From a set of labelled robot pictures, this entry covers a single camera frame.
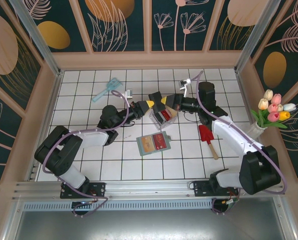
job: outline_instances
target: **small shovel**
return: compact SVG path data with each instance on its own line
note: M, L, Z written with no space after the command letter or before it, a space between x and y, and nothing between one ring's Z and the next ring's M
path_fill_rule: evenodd
M201 140L203 142L207 142L207 144L209 145L209 148L212 152L213 158L215 160L218 160L219 159L218 154L215 152L215 150L211 144L211 140L214 140L212 132L208 129L208 127L206 125L200 125L199 132L200 132Z

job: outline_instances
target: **white vase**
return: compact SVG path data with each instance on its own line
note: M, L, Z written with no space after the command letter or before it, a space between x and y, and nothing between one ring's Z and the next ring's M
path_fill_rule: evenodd
M248 131L245 133L251 137L253 140L256 140L261 134L263 134L266 127L259 127L257 122L254 122Z

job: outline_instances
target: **black mounting bracket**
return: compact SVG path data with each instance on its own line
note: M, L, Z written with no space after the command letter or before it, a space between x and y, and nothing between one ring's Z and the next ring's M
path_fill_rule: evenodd
M89 183L89 189L86 192L88 195L94 195L97 197L104 197L105 194L105 182L91 182ZM86 199L87 197L82 196L72 189L70 189L66 184L61 184L61 199Z
M238 189L232 187L218 187L216 190L213 190L209 180L193 181L190 185L189 187L191 189L193 185L194 195L196 197L229 197L230 191L236 196L238 195Z

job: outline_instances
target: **purple cable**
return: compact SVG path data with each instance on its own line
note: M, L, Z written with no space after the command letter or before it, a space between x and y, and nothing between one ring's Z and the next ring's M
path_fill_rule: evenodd
M111 93L116 96L116 97L121 97L124 102L128 105L128 101L126 100L126 98L118 91L116 90L112 90ZM42 170L43 172L47 173L47 174L51 174L52 172L51 171L47 171L46 170L46 164L51 156L51 154L53 153L53 151L55 150L55 148L65 139L67 138L68 136L70 135L73 135L73 134L80 134L80 133L95 133L95 132L107 132L107 131L112 131L112 130L115 130L119 127L121 127L122 125L125 124L125 122L127 121L128 119L128 116L129 116L129 108L127 107L127 114L126 116L124 117L124 120L121 122L121 124L119 124L118 126L115 126L113 128L108 128L108 129L101 129L101 128L94 128L94 129L84 129L84 130L77 130L77 131L72 131L72 132L69 132L68 134L65 134L63 137L61 137L55 144L54 146L50 149L50 151L48 152L47 156L45 157L44 159L44 162L43 162L43 167L42 167ZM59 176L56 176L59 180L61 180L64 184L66 184L70 189L72 189L73 191L75 191L76 193L84 196L84 197L87 197L87 198L93 198L93 199L105 199L105 201L103 203L101 203L99 206L97 206L94 210L92 211L89 211L87 212L86 214L82 215L81 217L83 216L87 216L87 215L90 215L92 213L94 213L97 209L99 209L103 204L105 204L107 201L108 201L108 198L105 197L105 196L93 196L93 195L88 195L88 194L85 194L85 193L82 193L78 190L76 190L74 187L72 187L70 184L68 184L67 182L65 182L62 178L60 178ZM75 213L75 210L77 207L79 206L83 206L83 205L89 205L90 203L83 203L83 204L79 204L79 205L76 205L75 208L73 209L73 213L75 216L77 216L77 214Z
M210 113L210 112L203 106L203 104L202 104L202 102L201 102L201 100L200 100L200 98L199 98L199 82L200 82L200 77L201 77L202 73L203 73L203 71L201 71L201 72L198 74L198 76L196 76L196 77L194 77L193 79L191 79L191 81L194 81L194 80L197 81L197 84L196 84L196 96L197 96L197 99L198 99L198 102L199 102L200 107L201 107L201 108L202 108L208 115L210 115L211 117L213 117L213 118L215 118L215 119L217 119L217 120L223 122L224 124L230 125L229 122L227 122L226 120L223 120L223 119L217 117L216 115ZM245 134L243 131L241 131L241 130L240 130L238 127L236 127L235 125L231 125L231 127L232 127L233 129L235 129L235 130L236 130L236 131L237 131L237 132L238 132L244 139L246 139L247 142L248 142L250 145L253 145L253 142L249 139L248 136L246 136L246 134ZM253 147L254 147L255 149L257 149L257 150L259 151L259 153L261 153L261 155L264 156L264 158L267 159L267 160L269 161L269 163L270 163L270 164L273 166L273 168L278 172L278 174L280 175L280 177L281 177L281 179L282 179L282 181L283 181L283 189L282 189L282 191L278 191L278 192L270 191L270 190L263 190L263 191L266 192L266 193L276 194L276 195L284 194L285 191L287 190L287 182L286 182L285 177L283 176L282 172L281 172L280 169L277 167L277 165L270 159L270 157L267 156L267 154L265 154L264 151L262 151L261 148L259 148L259 147L256 146L256 145L253 145Z

